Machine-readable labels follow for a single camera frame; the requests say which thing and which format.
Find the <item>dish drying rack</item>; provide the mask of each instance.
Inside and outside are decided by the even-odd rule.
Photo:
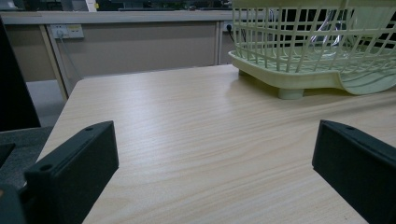
[[[395,0],[233,0],[233,65],[279,88],[352,94],[396,84]]]

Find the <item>desk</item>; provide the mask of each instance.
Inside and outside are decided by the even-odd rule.
[[[231,65],[87,78],[40,158],[114,120],[120,169],[84,223],[365,223],[312,169],[319,120],[396,146],[395,94],[280,100]]]

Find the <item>black plastic bracket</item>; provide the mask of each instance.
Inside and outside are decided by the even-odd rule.
[[[0,186],[0,223],[82,223],[118,168],[113,121],[87,127],[29,168],[25,187]]]
[[[396,223],[396,148],[322,120],[312,164],[369,223]]]

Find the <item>black object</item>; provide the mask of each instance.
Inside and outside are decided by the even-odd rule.
[[[40,127],[1,17],[0,52],[0,132]]]
[[[312,164],[369,223],[396,223],[396,148],[322,120]]]
[[[1,184],[17,189],[25,185],[23,173],[37,162],[51,132],[52,127],[0,132],[0,147],[14,146],[0,168]]]
[[[119,8],[123,7],[123,3],[114,3],[110,0],[97,0],[96,3],[99,6],[96,9],[97,11],[118,11]]]
[[[12,149],[14,149],[14,143],[8,143],[0,145],[0,168],[3,166],[4,162],[6,162],[9,154],[11,154]]]
[[[113,122],[87,127],[25,172],[19,197],[0,186],[0,223],[82,223],[118,167]]]

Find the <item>dish rack foot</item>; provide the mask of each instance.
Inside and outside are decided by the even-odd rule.
[[[304,95],[304,89],[290,90],[290,89],[280,88],[279,91],[277,92],[277,97],[279,97],[282,100],[297,100],[302,98],[303,95]]]

